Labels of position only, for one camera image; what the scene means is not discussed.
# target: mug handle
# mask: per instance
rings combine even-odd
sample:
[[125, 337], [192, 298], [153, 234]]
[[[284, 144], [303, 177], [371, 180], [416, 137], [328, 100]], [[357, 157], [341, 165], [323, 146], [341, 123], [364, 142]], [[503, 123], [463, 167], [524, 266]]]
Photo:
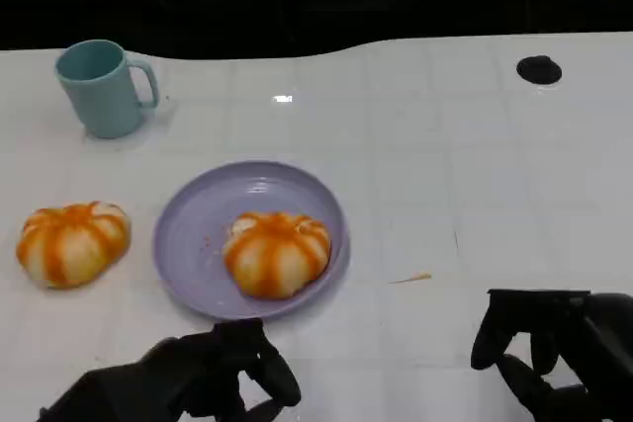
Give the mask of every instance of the mug handle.
[[155, 108], [158, 106], [158, 100], [160, 98], [158, 93], [158, 81], [156, 81], [154, 70], [151, 69], [149, 63], [143, 61], [142, 59], [129, 59], [128, 67], [141, 69], [147, 76], [147, 81], [149, 81], [149, 87], [151, 88], [151, 101], [141, 101], [140, 105], [143, 108]]

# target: tile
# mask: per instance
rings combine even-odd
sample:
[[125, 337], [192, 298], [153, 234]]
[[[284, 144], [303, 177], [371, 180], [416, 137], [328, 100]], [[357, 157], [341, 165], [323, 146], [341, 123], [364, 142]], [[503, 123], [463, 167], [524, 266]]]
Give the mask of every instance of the tile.
[[243, 147], [243, 148], [230, 148], [222, 154], [222, 159], [225, 163], [243, 162], [248, 160], [269, 160], [274, 162], [292, 163], [297, 160], [297, 153], [287, 148], [258, 148]]
[[244, 400], [246, 409], [249, 409], [270, 398], [264, 389], [262, 389], [257, 382], [249, 378], [246, 373], [239, 374], [239, 395], [241, 395], [241, 398]]
[[166, 61], [167, 79], [162, 90], [178, 101], [204, 101], [208, 106], [224, 102], [233, 81], [236, 61]]
[[213, 321], [173, 300], [160, 283], [119, 289], [116, 319], [105, 340], [109, 364], [136, 361], [164, 338], [210, 331]]
[[559, 204], [588, 204], [600, 199], [608, 188], [602, 189], [602, 160], [591, 152], [558, 149], [526, 150], [525, 157], [530, 182], [539, 200]]
[[583, 54], [583, 59], [575, 64], [579, 70], [573, 84], [575, 89], [597, 90], [615, 99], [628, 95], [630, 76], [626, 69], [633, 48], [623, 36], [593, 36], [588, 39], [588, 47], [583, 48], [584, 51], [576, 50], [574, 59], [578, 58], [579, 52]]
[[287, 161], [314, 174], [344, 205], [367, 206], [370, 175], [365, 151], [332, 154], [295, 151]]
[[0, 152], [73, 153], [84, 137], [84, 127], [62, 94], [37, 103], [3, 104], [0, 109]]
[[366, 61], [362, 48], [297, 58], [298, 98], [364, 98]]
[[620, 103], [595, 92], [546, 90], [512, 98], [509, 112], [528, 145], [595, 146], [628, 133], [630, 112], [621, 111]]
[[69, 157], [43, 153], [0, 154], [3, 215], [0, 226], [21, 227], [39, 208], [59, 203], [68, 181]]
[[382, 422], [384, 392], [382, 375], [374, 369], [337, 369], [319, 364], [294, 366], [303, 399], [287, 409], [280, 422], [311, 420]]
[[307, 98], [277, 107], [292, 109], [288, 117], [293, 150], [366, 148], [367, 115], [359, 101]]
[[353, 282], [377, 282], [381, 263], [374, 215], [361, 205], [348, 205], [343, 211], [349, 226], [352, 250], [347, 279]]
[[249, 59], [232, 62], [234, 83], [229, 96], [237, 101], [257, 100], [272, 104], [278, 95], [292, 95], [295, 62], [290, 59]]
[[446, 166], [440, 152], [379, 153], [374, 169], [382, 203], [448, 203]]
[[290, 150], [293, 143], [292, 103], [237, 103], [228, 112], [226, 143], [229, 150]]
[[290, 359], [297, 354], [295, 337], [295, 320], [292, 314], [266, 321], [264, 331], [266, 338], [277, 348], [277, 351], [290, 363]]
[[396, 40], [368, 46], [369, 90], [374, 98], [390, 100], [428, 90], [426, 42]]
[[157, 147], [166, 152], [205, 153], [221, 150], [226, 142], [228, 103], [183, 103], [175, 111]]
[[454, 151], [453, 199], [465, 205], [525, 204], [524, 171], [514, 150]]
[[385, 260], [381, 272], [386, 282], [421, 272], [460, 271], [449, 209], [382, 206], [380, 214]]
[[112, 283], [118, 276], [107, 272], [94, 284], [73, 292], [32, 286], [33, 296], [7, 349], [12, 367], [45, 371], [99, 366], [117, 306], [118, 286]]
[[153, 234], [161, 212], [162, 207], [135, 207], [130, 211], [132, 244], [120, 265], [127, 268], [133, 286], [160, 282], [153, 260]]
[[442, 279], [385, 285], [380, 300], [385, 358], [397, 365], [468, 367], [476, 320], [464, 288]]
[[568, 177], [582, 180], [574, 184], [576, 191], [587, 194], [606, 211], [633, 215], [633, 168], [626, 166], [630, 150], [629, 139], [616, 140], [616, 143], [583, 151], [577, 160], [570, 160], [573, 166]]
[[[54, 49], [2, 52], [0, 60], [7, 67], [2, 68], [0, 103], [3, 108], [0, 114], [6, 112], [7, 108], [48, 105], [51, 100], [56, 104], [66, 104], [59, 103], [65, 95], [53, 72], [59, 54], [60, 50]], [[34, 87], [34, 78], [37, 78], [37, 87]]]
[[497, 98], [446, 100], [442, 123], [453, 146], [511, 144], [507, 114]]
[[[472, 274], [466, 277], [466, 285], [470, 288], [473, 296], [471, 297], [471, 305], [474, 312], [479, 318], [478, 324], [484, 316], [486, 308], [488, 308], [488, 290], [489, 289], [517, 289], [517, 290], [592, 290], [595, 293], [633, 293], [633, 279], [628, 275], [616, 275], [609, 272], [601, 272], [599, 268], [593, 271], [584, 271], [577, 268], [570, 272], [557, 265], [553, 270], [548, 272], [533, 274]], [[517, 356], [523, 357], [522, 354], [516, 353]]]
[[0, 370], [2, 410], [11, 420], [37, 420], [42, 407], [51, 407], [83, 374], [64, 368], [54, 371], [28, 368]]
[[302, 311], [293, 331], [296, 347], [292, 356], [316, 363], [377, 360], [380, 346], [376, 304], [373, 285], [352, 282], [348, 277], [327, 302]]
[[549, 231], [562, 268], [574, 273], [626, 276], [633, 259], [630, 216], [597, 207], [551, 207]]
[[372, 139], [380, 150], [442, 143], [439, 107], [431, 98], [372, 97], [368, 107]]
[[505, 350], [509, 355], [514, 355], [525, 364], [532, 366], [532, 353], [530, 347], [530, 335], [519, 333], [516, 335]]
[[531, 422], [497, 371], [411, 368], [386, 379], [385, 420]]
[[3, 292], [21, 293], [31, 285], [29, 278], [16, 256], [16, 248], [22, 237], [22, 228], [27, 216], [17, 218], [6, 232], [0, 236], [0, 252], [4, 256], [0, 266], [0, 294]]
[[437, 91], [496, 91], [497, 79], [487, 39], [451, 39], [430, 44]]
[[463, 208], [457, 236], [459, 253], [472, 273], [551, 270], [538, 223], [528, 208]]
[[29, 297], [30, 293], [22, 289], [7, 289], [0, 293], [0, 327], [4, 328], [0, 333], [0, 368], [10, 364], [7, 352], [14, 343], [16, 329], [23, 324]]
[[565, 363], [563, 358], [559, 358], [554, 371], [550, 375], [544, 378], [549, 384], [554, 387], [564, 387], [566, 385], [580, 384], [581, 380], [576, 376], [571, 368]]
[[135, 207], [162, 209], [186, 183], [223, 163], [220, 156], [211, 153], [85, 154], [72, 164], [62, 202], [110, 201], [128, 212]]

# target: plate rim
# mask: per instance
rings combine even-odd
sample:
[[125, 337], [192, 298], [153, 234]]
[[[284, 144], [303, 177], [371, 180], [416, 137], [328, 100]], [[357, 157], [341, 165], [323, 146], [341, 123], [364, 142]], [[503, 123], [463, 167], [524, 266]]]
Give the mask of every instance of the plate rim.
[[176, 299], [177, 302], [185, 305], [187, 308], [190, 308], [198, 313], [201, 313], [203, 315], [206, 315], [208, 317], [211, 318], [215, 318], [218, 320], [237, 320], [237, 319], [243, 319], [243, 316], [236, 316], [236, 315], [230, 315], [230, 314], [217, 314], [215, 312], [212, 311], [208, 311], [205, 308], [201, 308], [198, 305], [196, 305], [195, 303], [189, 301], [187, 298], [181, 296], [181, 293], [177, 292], [170, 284], [169, 284], [169, 280], [166, 279], [166, 277], [163, 275], [163, 271], [161, 269], [161, 266], [158, 264], [158, 251], [159, 251], [159, 247], [160, 244], [158, 242], [158, 233], [159, 230], [164, 226], [164, 223], [166, 222], [166, 216], [168, 214], [168, 212], [170, 211], [170, 209], [172, 209], [173, 207], [176, 207], [179, 204], [179, 198], [181, 196], [183, 196], [189, 189], [191, 188], [195, 188], [195, 186], [202, 180], [204, 180], [205, 178], [207, 178], [209, 175], [213, 175], [213, 174], [217, 174], [222, 172], [225, 169], [231, 169], [231, 168], [243, 168], [243, 167], [249, 167], [249, 166], [273, 166], [273, 167], [279, 167], [279, 168], [285, 168], [285, 169], [291, 169], [293, 172], [295, 173], [299, 173], [301, 175], [304, 175], [305, 177], [307, 177], [308, 179], [310, 179], [311, 181], [315, 182], [318, 186], [320, 186], [323, 190], [325, 190], [329, 196], [332, 199], [332, 202], [335, 205], [335, 212], [336, 214], [338, 214], [338, 216], [340, 217], [341, 223], [342, 223], [342, 236], [341, 236], [341, 242], [340, 242], [340, 248], [338, 251], [338, 254], [336, 256], [336, 267], [332, 270], [332, 272], [330, 273], [323, 273], [321, 274], [321, 276], [319, 276], [315, 281], [309, 283], [309, 286], [317, 286], [317, 288], [311, 292], [311, 293], [307, 293], [304, 292], [304, 289], [301, 289], [297, 294], [293, 295], [291, 297], [292, 300], [287, 299], [287, 304], [284, 304], [278, 308], [274, 308], [274, 309], [269, 309], [269, 310], [265, 310], [262, 312], [259, 312], [257, 315], [250, 315], [248, 316], [248, 318], [275, 318], [278, 316], [282, 316], [285, 314], [288, 314], [290, 312], [293, 312], [297, 309], [299, 309], [302, 306], [305, 306], [307, 304], [310, 304], [311, 302], [317, 300], [322, 294], [324, 294], [333, 284], [335, 284], [338, 280], [340, 280], [344, 273], [346, 272], [347, 268], [349, 267], [350, 264], [350, 260], [351, 260], [351, 243], [350, 243], [350, 231], [349, 231], [349, 226], [348, 226], [348, 221], [347, 218], [345, 216], [345, 212], [343, 211], [342, 206], [340, 205], [340, 202], [338, 201], [336, 195], [334, 194], [334, 192], [324, 183], [322, 182], [317, 176], [315, 176], [313, 173], [304, 170], [303, 168], [297, 167], [295, 165], [290, 165], [288, 163], [284, 163], [284, 162], [280, 162], [277, 160], [241, 160], [241, 161], [234, 161], [234, 162], [228, 162], [225, 163], [223, 165], [220, 165], [218, 167], [214, 167], [211, 168], [207, 171], [204, 171], [202, 173], [200, 173], [199, 175], [197, 175], [196, 177], [192, 178], [191, 180], [189, 180], [187, 183], [185, 183], [184, 185], [182, 185], [172, 196], [171, 198], [167, 201], [167, 204], [163, 207], [160, 216], [158, 217], [158, 219], [156, 220], [156, 223], [154, 225], [154, 230], [153, 230], [153, 235], [152, 235], [152, 242], [151, 242], [151, 246], [152, 246], [152, 261], [153, 261], [153, 265], [154, 268], [156, 269], [156, 272], [158, 273], [158, 276], [160, 277], [160, 281], [162, 283], [162, 286], [164, 288], [167, 289], [167, 291], [169, 292], [169, 294]]

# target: robotic hand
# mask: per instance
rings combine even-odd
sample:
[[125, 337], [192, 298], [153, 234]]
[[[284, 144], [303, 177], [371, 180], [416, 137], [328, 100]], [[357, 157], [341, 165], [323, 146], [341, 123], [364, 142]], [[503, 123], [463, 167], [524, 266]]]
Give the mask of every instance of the robotic hand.
[[[239, 395], [242, 371], [271, 397], [248, 411]], [[271, 422], [300, 400], [299, 385], [261, 320], [241, 320], [163, 340], [137, 363], [86, 373], [42, 410], [40, 422], [175, 422], [185, 411], [219, 422]]]
[[[471, 366], [497, 365], [537, 422], [633, 420], [633, 298], [567, 291], [492, 290]], [[531, 369], [506, 355], [519, 332], [530, 333]], [[559, 355], [583, 384], [553, 388], [541, 376]]]

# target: plate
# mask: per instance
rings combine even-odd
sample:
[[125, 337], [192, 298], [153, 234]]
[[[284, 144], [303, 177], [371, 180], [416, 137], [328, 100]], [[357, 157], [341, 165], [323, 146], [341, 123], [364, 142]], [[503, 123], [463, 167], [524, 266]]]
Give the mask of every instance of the plate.
[[[233, 221], [247, 211], [304, 213], [320, 220], [331, 251], [321, 276], [283, 300], [241, 293], [222, 248]], [[165, 286], [189, 307], [220, 319], [272, 317], [314, 299], [349, 265], [349, 233], [332, 192], [313, 175], [277, 162], [231, 163], [185, 185], [154, 230], [154, 263]]]

